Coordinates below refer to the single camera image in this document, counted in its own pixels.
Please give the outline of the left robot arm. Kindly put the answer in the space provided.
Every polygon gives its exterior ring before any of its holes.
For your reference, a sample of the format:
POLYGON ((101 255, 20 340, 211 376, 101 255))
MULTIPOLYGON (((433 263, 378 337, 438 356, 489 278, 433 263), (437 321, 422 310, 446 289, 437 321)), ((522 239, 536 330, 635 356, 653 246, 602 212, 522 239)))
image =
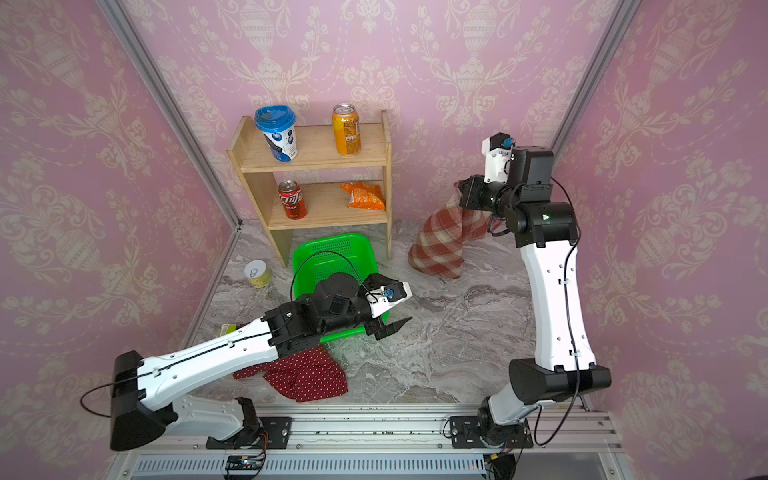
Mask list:
POLYGON ((211 401, 192 391, 247 367, 310 350, 330 334, 361 327, 378 340, 386 338, 405 322, 386 323, 384 315, 412 296, 408 283, 378 273, 364 281, 334 273, 313 292, 214 340, 160 356, 119 355, 111 389, 111 449, 138 449, 164 434, 203 435, 214 449, 254 442, 263 428, 251 400, 211 401))

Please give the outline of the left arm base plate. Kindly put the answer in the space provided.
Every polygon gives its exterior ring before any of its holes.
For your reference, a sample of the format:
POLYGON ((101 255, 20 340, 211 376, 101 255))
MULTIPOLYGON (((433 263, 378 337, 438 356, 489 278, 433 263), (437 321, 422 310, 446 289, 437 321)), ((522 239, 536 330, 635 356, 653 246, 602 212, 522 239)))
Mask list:
POLYGON ((208 450, 285 450, 291 435, 291 417, 263 417, 255 426, 246 425, 226 440, 209 437, 205 447, 208 450))

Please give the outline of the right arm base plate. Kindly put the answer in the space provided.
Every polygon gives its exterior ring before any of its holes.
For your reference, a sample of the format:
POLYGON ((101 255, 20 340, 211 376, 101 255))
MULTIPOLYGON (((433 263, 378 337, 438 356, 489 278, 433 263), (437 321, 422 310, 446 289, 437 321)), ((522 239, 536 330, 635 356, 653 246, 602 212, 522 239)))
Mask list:
POLYGON ((444 436, 454 449, 530 449, 534 446, 528 423, 499 426, 472 416, 451 416, 444 436))

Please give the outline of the red plaid skirt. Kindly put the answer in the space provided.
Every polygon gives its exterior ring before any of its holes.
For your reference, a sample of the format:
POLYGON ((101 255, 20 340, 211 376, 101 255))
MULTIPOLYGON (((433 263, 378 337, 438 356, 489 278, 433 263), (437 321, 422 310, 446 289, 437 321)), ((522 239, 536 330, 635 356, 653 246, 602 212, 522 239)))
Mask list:
POLYGON ((409 265, 426 275, 458 279, 464 248, 487 234, 490 214, 460 206, 461 192, 455 183, 448 202, 425 221, 408 252, 409 265))

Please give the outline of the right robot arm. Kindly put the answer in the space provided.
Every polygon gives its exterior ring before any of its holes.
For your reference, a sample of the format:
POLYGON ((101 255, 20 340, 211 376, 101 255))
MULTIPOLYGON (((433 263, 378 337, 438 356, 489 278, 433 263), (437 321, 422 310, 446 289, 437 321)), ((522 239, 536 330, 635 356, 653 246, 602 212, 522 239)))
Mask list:
POLYGON ((571 200, 555 202, 554 156, 540 147, 484 148, 485 170, 461 181, 460 204, 504 222, 515 237, 532 293, 533 357, 514 359, 509 380, 478 411, 478 436, 489 446, 540 445, 527 424, 549 403, 574 402, 606 389, 611 372, 598 364, 583 322, 577 285, 581 230, 571 200))

